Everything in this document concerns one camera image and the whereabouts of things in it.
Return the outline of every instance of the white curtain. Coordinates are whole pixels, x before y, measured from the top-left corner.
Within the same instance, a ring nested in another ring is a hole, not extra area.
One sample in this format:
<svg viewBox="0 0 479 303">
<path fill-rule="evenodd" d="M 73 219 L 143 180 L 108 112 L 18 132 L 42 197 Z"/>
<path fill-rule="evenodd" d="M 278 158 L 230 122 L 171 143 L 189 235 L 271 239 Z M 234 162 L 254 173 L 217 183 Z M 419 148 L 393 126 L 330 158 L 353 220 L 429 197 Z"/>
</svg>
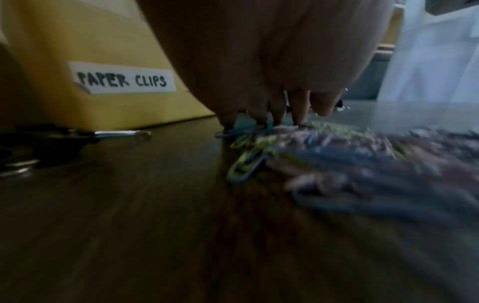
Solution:
<svg viewBox="0 0 479 303">
<path fill-rule="evenodd" d="M 479 6 L 433 16 L 408 1 L 379 102 L 479 103 Z"/>
</svg>

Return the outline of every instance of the hand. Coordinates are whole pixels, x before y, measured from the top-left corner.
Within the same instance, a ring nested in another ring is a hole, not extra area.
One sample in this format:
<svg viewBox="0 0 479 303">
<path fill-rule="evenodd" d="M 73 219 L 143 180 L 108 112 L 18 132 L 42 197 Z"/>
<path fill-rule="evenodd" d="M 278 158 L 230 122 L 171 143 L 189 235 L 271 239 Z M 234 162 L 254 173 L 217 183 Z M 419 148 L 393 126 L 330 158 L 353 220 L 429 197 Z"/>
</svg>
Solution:
<svg viewBox="0 0 479 303">
<path fill-rule="evenodd" d="M 232 128 L 328 115 L 371 60 L 394 0 L 138 0 L 193 95 Z"/>
</svg>

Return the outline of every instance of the wooden table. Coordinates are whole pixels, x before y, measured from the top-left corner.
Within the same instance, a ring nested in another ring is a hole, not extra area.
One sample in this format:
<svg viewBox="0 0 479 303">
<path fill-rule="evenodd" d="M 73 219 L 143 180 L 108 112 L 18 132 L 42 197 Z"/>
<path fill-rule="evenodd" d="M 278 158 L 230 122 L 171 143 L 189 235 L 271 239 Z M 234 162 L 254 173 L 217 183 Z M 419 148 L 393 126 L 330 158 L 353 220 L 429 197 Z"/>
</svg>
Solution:
<svg viewBox="0 0 479 303">
<path fill-rule="evenodd" d="M 453 126 L 460 110 L 346 106 L 329 120 L 387 130 Z M 477 117 L 464 111 L 456 126 Z M 161 126 L 0 180 L 0 302 L 478 301 L 475 227 L 315 214 L 267 170 L 229 185 L 238 155 L 219 129 Z"/>
</svg>

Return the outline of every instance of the label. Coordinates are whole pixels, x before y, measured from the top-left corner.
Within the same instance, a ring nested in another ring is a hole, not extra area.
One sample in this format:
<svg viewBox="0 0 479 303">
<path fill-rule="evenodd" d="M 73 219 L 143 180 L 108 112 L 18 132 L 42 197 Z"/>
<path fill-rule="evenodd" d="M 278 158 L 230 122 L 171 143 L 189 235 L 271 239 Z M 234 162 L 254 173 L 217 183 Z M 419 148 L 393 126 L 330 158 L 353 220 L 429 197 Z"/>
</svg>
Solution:
<svg viewBox="0 0 479 303">
<path fill-rule="evenodd" d="M 91 94 L 176 91 L 173 73 L 152 69 L 88 62 L 69 62 L 73 81 Z"/>
</svg>

